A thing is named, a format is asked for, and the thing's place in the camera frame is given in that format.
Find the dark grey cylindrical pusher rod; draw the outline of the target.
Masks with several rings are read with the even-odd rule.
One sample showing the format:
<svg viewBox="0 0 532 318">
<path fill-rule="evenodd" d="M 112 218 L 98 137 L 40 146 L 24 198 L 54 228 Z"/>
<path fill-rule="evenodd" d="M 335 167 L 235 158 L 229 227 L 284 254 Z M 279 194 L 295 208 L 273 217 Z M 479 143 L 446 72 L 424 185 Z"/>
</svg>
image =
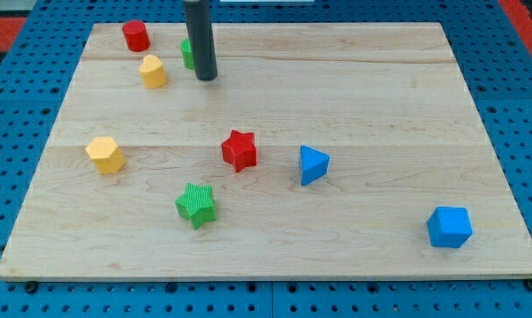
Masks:
<svg viewBox="0 0 532 318">
<path fill-rule="evenodd" d="M 217 77 L 217 58 L 209 0 L 183 0 L 186 27 L 198 80 Z"/>
</svg>

